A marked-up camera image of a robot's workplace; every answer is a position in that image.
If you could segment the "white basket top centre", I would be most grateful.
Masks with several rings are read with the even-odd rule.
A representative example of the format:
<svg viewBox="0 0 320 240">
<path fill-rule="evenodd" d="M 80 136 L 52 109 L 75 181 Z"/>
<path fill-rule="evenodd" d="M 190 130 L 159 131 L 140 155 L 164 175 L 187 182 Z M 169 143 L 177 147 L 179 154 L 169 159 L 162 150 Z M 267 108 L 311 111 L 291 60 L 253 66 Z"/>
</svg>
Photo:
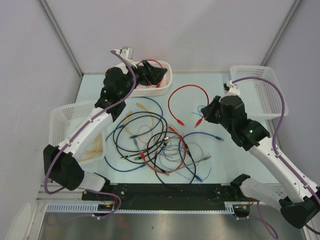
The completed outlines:
<svg viewBox="0 0 320 240">
<path fill-rule="evenodd" d="M 167 73 L 164 75 L 162 81 L 158 85 L 138 85 L 130 94 L 131 97 L 153 97 L 164 95 L 173 82 L 172 68 L 169 63 L 165 61 L 157 61 L 153 59 L 147 59 L 151 65 L 159 68 L 167 68 Z"/>
</svg>

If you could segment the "white basket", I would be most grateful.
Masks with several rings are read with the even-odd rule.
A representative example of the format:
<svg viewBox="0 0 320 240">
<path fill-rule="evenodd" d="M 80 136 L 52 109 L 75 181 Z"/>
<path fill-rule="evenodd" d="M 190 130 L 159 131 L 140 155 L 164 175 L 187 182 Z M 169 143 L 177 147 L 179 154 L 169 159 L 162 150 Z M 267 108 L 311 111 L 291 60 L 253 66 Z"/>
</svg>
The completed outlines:
<svg viewBox="0 0 320 240">
<path fill-rule="evenodd" d="M 173 82 L 172 68 L 169 63 L 165 61 L 157 61 L 153 59 L 147 59 L 151 65 L 159 68 L 167 68 L 167 73 L 164 75 L 162 81 L 158 85 L 138 85 L 130 94 L 131 97 L 153 97 L 164 95 Z"/>
<path fill-rule="evenodd" d="M 69 137 L 90 115 L 94 108 L 94 101 L 84 101 L 63 105 L 52 110 L 49 122 L 48 143 L 57 146 Z M 94 140 L 84 151 L 79 160 L 80 166 L 97 163 L 105 154 L 103 138 L 105 133 L 100 131 L 95 134 Z"/>
<path fill-rule="evenodd" d="M 281 90 L 276 72 L 271 67 L 260 65 L 233 65 L 230 67 L 231 81 L 244 77 L 263 78 Z M 281 116 L 281 97 L 272 85 L 252 78 L 240 81 L 236 85 L 240 89 L 240 97 L 249 118 L 272 120 Z"/>
</svg>

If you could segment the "white basket right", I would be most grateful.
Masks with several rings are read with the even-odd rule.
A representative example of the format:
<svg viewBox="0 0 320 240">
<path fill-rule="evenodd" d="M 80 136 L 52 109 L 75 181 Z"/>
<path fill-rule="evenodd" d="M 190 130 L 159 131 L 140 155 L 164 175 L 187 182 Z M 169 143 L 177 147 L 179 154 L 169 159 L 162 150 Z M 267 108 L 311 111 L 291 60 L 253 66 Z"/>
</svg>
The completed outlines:
<svg viewBox="0 0 320 240">
<path fill-rule="evenodd" d="M 244 77 L 263 78 L 281 90 L 276 72 L 271 67 L 260 65 L 233 65 L 230 67 L 231 81 Z M 272 85 L 252 78 L 240 81 L 236 85 L 240 89 L 240 97 L 249 118 L 272 120 L 281 116 L 281 97 Z"/>
</svg>

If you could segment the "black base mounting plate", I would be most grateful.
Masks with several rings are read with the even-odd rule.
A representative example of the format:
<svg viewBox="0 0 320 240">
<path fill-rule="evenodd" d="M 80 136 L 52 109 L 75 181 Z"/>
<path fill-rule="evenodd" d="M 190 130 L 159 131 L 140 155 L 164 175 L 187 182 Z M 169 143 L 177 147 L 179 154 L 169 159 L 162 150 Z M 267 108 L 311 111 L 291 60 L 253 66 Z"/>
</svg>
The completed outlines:
<svg viewBox="0 0 320 240">
<path fill-rule="evenodd" d="M 224 203 L 252 203 L 240 189 L 219 183 L 182 184 L 118 183 L 110 184 L 104 192 L 120 197 L 125 210 L 215 210 Z"/>
</svg>

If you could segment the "white basket left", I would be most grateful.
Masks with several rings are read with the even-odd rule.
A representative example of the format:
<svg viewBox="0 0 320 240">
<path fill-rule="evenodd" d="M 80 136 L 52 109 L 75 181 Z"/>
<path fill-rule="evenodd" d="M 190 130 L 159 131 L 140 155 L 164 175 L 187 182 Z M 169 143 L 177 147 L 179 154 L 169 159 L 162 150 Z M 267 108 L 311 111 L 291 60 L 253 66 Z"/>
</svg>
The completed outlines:
<svg viewBox="0 0 320 240">
<path fill-rule="evenodd" d="M 52 110 L 49 122 L 48 143 L 57 146 L 69 137 L 90 115 L 94 108 L 94 101 L 84 101 L 63 105 Z M 94 140 L 84 151 L 79 160 L 80 166 L 97 163 L 105 154 L 103 138 L 105 133 L 100 131 L 95 134 Z"/>
</svg>

